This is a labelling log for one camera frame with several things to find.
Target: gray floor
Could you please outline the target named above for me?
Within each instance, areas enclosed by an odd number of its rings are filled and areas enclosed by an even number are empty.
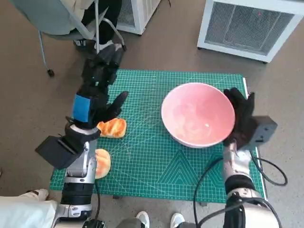
[[[269,184],[269,201],[285,228],[304,227],[304,23],[296,28],[274,60],[254,60],[198,51],[196,43],[204,1],[162,1],[141,37],[123,34],[128,45],[122,68],[241,73],[256,92],[256,114],[269,114],[279,127],[271,142],[261,148],[265,158],[281,166],[289,177],[284,188]],[[49,65],[56,77],[45,74],[37,31],[6,1],[0,7],[0,195],[13,196],[34,188],[47,188],[52,168],[35,152],[49,134],[63,132],[65,116],[80,85],[84,58],[71,42],[46,39]],[[277,173],[266,167],[276,177]],[[224,205],[199,209],[201,217]],[[115,227],[123,218],[147,210],[151,227],[168,227],[171,215],[182,212],[193,221],[189,202],[158,199],[102,199],[100,218]],[[206,227],[221,227],[222,217]]]

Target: green cutting mat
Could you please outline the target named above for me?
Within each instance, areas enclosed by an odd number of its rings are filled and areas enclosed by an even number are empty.
[[[122,139],[98,140],[98,148],[109,151],[112,166],[99,180],[102,194],[137,196],[172,200],[192,200],[195,186],[207,165],[222,156],[222,144],[206,149],[192,149],[174,141],[161,120],[161,104],[167,93],[188,82],[203,82],[217,87],[237,87],[243,94],[243,77],[233,74],[119,70],[110,88],[111,100],[129,91],[121,118],[127,121]],[[203,181],[197,200],[225,202],[222,163]],[[50,188],[62,190],[65,171],[54,171]],[[257,190],[265,197],[260,174],[251,164]]]

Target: bread slice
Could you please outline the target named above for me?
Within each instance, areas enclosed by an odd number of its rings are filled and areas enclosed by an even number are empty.
[[[95,179],[99,179],[105,177],[111,168],[111,157],[108,151],[104,149],[95,150],[96,160],[97,160],[97,168]]]
[[[115,118],[106,123],[99,122],[97,128],[101,131],[101,137],[122,138],[127,129],[127,122],[124,119]]]

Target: blue tape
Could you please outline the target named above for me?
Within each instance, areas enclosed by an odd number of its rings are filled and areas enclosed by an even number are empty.
[[[91,100],[83,96],[75,95],[72,118],[81,122],[89,121]]]

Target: black cable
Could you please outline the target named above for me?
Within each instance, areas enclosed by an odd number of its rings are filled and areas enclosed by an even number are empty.
[[[288,183],[288,179],[287,179],[287,176],[286,174],[283,172],[283,170],[281,168],[279,168],[277,165],[275,165],[274,163],[272,163],[271,161],[268,161],[266,159],[263,159],[263,158],[258,158],[258,157],[255,157],[252,153],[252,151],[250,151],[250,154],[251,154],[251,157],[252,157],[252,160],[254,161],[254,164],[257,168],[257,170],[262,174],[262,176],[267,180],[269,181],[270,183],[274,184],[274,185],[277,185],[277,186],[285,186],[287,185]],[[214,160],[208,167],[207,169],[204,171],[204,173],[202,174],[198,184],[196,185],[196,188],[195,188],[195,191],[194,191],[194,197],[193,197],[193,212],[194,212],[194,219],[195,219],[195,225],[196,225],[196,228],[200,228],[201,225],[206,222],[207,220],[219,215],[219,214],[222,214],[222,213],[225,213],[227,211],[230,211],[230,210],[233,210],[235,208],[238,208],[240,206],[242,206],[245,202],[250,202],[250,201],[257,201],[257,202],[260,202],[262,204],[266,204],[268,206],[268,208],[272,211],[272,213],[274,214],[275,218],[277,219],[277,222],[279,224],[279,228],[282,228],[282,224],[281,224],[281,221],[280,221],[280,218],[278,216],[278,214],[276,213],[275,209],[271,206],[271,204],[266,201],[265,199],[263,198],[247,198],[247,199],[242,199],[241,202],[237,203],[237,204],[234,204],[230,207],[227,207],[227,208],[224,208],[224,209],[221,209],[221,210],[218,210],[216,212],[213,212],[209,215],[207,215],[205,218],[203,218],[200,222],[198,222],[198,218],[197,218],[197,213],[196,213],[196,196],[197,196],[197,193],[198,193],[198,190],[199,190],[199,187],[200,187],[200,184],[202,183],[204,177],[207,175],[207,173],[218,163],[220,162],[221,160],[223,160],[223,158],[217,158],[216,160]],[[264,161],[264,162],[267,162],[268,164],[274,166],[276,169],[279,170],[279,172],[283,175],[284,177],[284,180],[285,182],[283,184],[281,183],[276,183],[274,181],[272,181],[271,179],[269,179],[267,177],[267,175],[262,171],[262,169],[259,167],[258,163],[256,160],[261,160],[261,161]]]
[[[202,174],[202,176],[201,176],[198,184],[196,185],[196,188],[195,188],[195,191],[194,191],[194,197],[193,197],[193,212],[194,212],[195,225],[196,225],[197,228],[199,227],[199,222],[198,222],[198,217],[197,217],[197,214],[196,214],[196,205],[195,205],[196,195],[198,194],[200,184],[202,183],[202,181],[203,181],[204,177],[206,176],[206,174],[209,172],[209,170],[211,170],[221,160],[223,160],[223,158],[217,158],[216,160],[214,160],[208,166],[208,168],[204,171],[204,173]]]
[[[273,185],[276,185],[276,186],[286,186],[286,185],[287,185],[287,183],[288,183],[288,178],[287,178],[286,174],[284,173],[284,171],[283,171],[281,168],[279,168],[276,164],[272,163],[272,162],[269,161],[269,160],[266,160],[266,159],[263,159],[263,158],[255,157],[255,156],[253,155],[252,151],[251,151],[251,150],[249,150],[249,151],[250,151],[250,155],[251,155],[251,157],[252,157],[252,161],[253,161],[253,163],[255,164],[257,170],[262,174],[262,176],[263,176],[269,183],[271,183],[271,184],[273,184]],[[268,163],[268,164],[274,166],[277,170],[279,170],[279,172],[280,172],[280,173],[282,174],[282,176],[284,177],[284,183],[277,183],[277,182],[274,182],[273,180],[271,180],[271,179],[263,172],[263,170],[260,168],[260,166],[259,166],[258,163],[257,163],[257,160],[264,161],[264,162],[266,162],[266,163]]]
[[[97,181],[95,180],[95,188],[96,188],[96,192],[97,192],[97,211],[96,211],[96,215],[95,215],[95,226],[97,224],[97,220],[98,220],[98,215],[99,215],[99,211],[100,211],[100,193],[98,190],[98,184]]]
[[[251,201],[259,202],[259,203],[261,203],[261,204],[266,204],[266,206],[271,210],[271,212],[274,214],[275,218],[277,219],[277,222],[278,222],[278,224],[279,224],[279,228],[282,228],[282,224],[281,224],[280,218],[279,218],[278,214],[276,213],[275,209],[271,206],[271,204],[270,204],[267,200],[265,200],[265,199],[263,199],[263,198],[256,198],[256,197],[254,197],[254,198],[245,198],[245,199],[242,199],[242,201],[239,202],[239,203],[236,203],[236,204],[231,205],[231,206],[229,206],[229,207],[227,207],[227,208],[224,208],[224,209],[218,210],[218,211],[216,211],[216,212],[213,212],[213,213],[207,215],[205,218],[203,218],[203,219],[199,222],[198,226],[196,226],[196,227],[197,227],[197,228],[200,228],[201,225],[202,225],[204,222],[206,222],[207,220],[209,220],[209,219],[211,219],[211,218],[213,218],[213,217],[215,217],[215,216],[217,216],[217,215],[220,215],[220,214],[222,214],[222,213],[226,213],[226,212],[228,212],[228,211],[230,211],[230,210],[233,210],[233,209],[235,209],[235,208],[238,208],[238,207],[242,206],[244,203],[246,203],[246,202],[251,202]]]

